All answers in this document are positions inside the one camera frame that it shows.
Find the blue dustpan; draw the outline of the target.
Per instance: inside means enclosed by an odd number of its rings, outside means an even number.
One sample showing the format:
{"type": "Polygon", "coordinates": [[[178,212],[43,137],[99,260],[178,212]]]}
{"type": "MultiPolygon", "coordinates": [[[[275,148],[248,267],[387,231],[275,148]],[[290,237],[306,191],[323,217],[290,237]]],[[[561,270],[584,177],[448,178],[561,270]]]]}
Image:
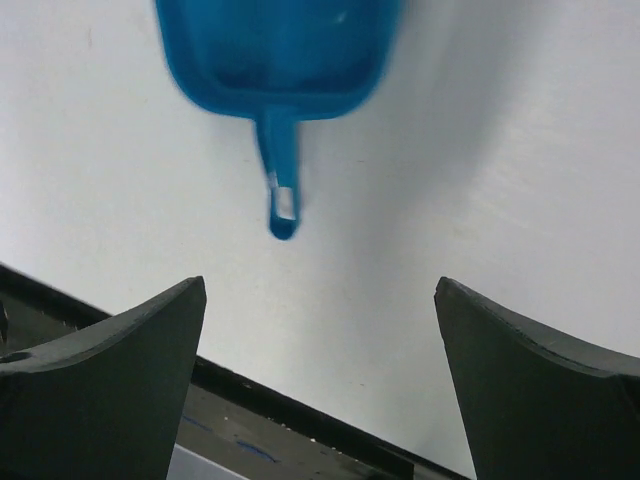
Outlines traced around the blue dustpan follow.
{"type": "Polygon", "coordinates": [[[401,1],[158,1],[168,69],[181,92],[215,114],[254,124],[269,229],[301,222],[297,128],[359,107],[380,82],[401,1]]]}

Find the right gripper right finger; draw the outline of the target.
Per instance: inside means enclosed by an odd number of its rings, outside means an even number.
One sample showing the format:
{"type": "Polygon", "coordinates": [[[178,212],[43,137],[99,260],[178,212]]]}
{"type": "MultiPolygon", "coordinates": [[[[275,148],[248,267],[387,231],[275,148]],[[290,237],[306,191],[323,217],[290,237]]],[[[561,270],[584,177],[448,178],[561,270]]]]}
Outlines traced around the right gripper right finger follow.
{"type": "Polygon", "coordinates": [[[638,478],[638,358],[450,278],[434,302],[478,478],[638,478]]]}

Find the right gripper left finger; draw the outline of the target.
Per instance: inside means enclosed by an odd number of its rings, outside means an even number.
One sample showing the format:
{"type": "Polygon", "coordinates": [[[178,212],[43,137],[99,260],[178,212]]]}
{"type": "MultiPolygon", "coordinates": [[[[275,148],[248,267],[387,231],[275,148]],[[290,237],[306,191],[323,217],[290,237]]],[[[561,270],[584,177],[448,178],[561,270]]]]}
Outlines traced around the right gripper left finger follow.
{"type": "Polygon", "coordinates": [[[203,278],[188,278],[2,357],[2,478],[165,478],[205,306],[203,278]]]}

